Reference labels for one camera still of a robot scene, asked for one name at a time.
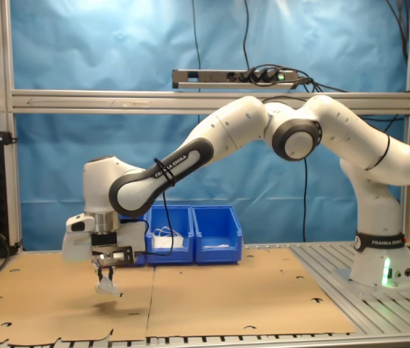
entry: blue curtain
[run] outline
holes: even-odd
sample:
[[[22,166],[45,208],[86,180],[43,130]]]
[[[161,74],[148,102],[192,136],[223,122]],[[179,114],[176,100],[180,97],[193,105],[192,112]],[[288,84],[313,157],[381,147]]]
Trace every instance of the blue curtain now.
[[[251,66],[294,67],[347,91],[404,91],[400,36],[385,1],[248,4]],[[171,91],[171,70],[197,68],[191,0],[11,5],[16,88]],[[195,7],[202,69],[245,69],[243,0],[196,0]],[[17,115],[25,248],[60,249],[66,219],[83,211],[85,162],[114,154],[150,167],[196,123],[196,115]],[[402,138],[403,122],[390,133]],[[302,162],[285,162],[255,142],[167,196],[171,204],[232,204],[246,243],[293,242],[301,240],[303,184]],[[338,158],[321,146],[308,158],[307,211],[309,241],[353,239],[353,189]]]

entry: blue storage bin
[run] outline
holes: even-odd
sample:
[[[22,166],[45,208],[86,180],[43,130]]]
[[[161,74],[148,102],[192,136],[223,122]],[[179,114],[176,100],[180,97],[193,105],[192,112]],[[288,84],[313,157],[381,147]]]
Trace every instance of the blue storage bin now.
[[[238,263],[242,259],[242,228],[232,206],[197,206],[192,216],[196,263]]]
[[[174,248],[169,256],[147,255],[147,262],[151,265],[159,264],[189,264],[193,263],[194,231],[192,223],[192,208],[185,205],[168,205],[169,218],[174,231],[179,232],[184,238],[182,248]],[[149,232],[146,237],[147,252],[168,254],[171,250],[167,248],[153,247],[153,233],[155,230],[169,232],[168,219],[164,206],[154,205],[148,217]]]
[[[137,217],[137,219],[148,221],[148,216],[149,216],[149,211],[146,214],[142,215],[141,217]],[[121,216],[120,219],[121,220],[122,219],[130,220],[131,217]],[[145,246],[146,246],[147,245],[147,233],[145,234],[144,240],[145,240]],[[136,267],[142,267],[142,266],[145,266],[146,264],[147,264],[147,256],[146,255],[140,255],[135,260],[135,266]]]

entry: brown cardboard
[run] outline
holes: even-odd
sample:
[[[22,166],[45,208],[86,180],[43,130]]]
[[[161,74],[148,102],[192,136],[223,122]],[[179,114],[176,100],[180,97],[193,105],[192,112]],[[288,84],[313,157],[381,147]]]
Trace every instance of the brown cardboard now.
[[[113,341],[142,340],[152,278],[152,268],[118,268],[115,281],[123,296],[100,295],[89,263],[65,264],[61,254],[20,255],[0,273],[0,342],[100,340],[111,331]]]
[[[288,249],[246,250],[240,265],[156,269],[147,336],[354,331]]]

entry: robotic arm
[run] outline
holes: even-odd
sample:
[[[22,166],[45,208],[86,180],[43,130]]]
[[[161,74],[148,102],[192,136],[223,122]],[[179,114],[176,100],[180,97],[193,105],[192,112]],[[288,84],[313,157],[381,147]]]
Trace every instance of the robotic arm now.
[[[340,157],[358,200],[358,253],[351,278],[367,286],[410,286],[410,251],[401,233],[400,206],[387,188],[410,185],[410,146],[328,96],[315,96],[298,110],[279,102],[263,104],[251,96],[233,101],[206,117],[175,152],[146,170],[116,157],[90,161],[83,174],[85,212],[67,222],[63,257],[90,259],[94,253],[101,265],[116,265],[113,255],[119,248],[119,260],[133,262],[144,251],[144,226],[133,221],[121,231],[118,214],[143,215],[177,181],[256,140],[264,140],[288,161],[302,160],[318,144]],[[136,246],[131,238],[135,233],[140,236]]]

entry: metal table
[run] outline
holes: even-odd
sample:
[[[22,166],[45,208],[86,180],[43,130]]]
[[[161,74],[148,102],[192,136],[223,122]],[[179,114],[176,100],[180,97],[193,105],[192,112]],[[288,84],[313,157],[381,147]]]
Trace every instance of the metal table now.
[[[410,347],[410,292],[361,301],[352,295],[333,272],[353,263],[351,242],[302,244],[252,244],[248,249],[288,247],[313,274],[322,289],[355,324],[353,334],[275,335],[275,336],[204,336],[151,338],[146,341],[109,342],[57,341],[42,348],[116,348],[116,347]],[[6,343],[0,348],[8,347]]]

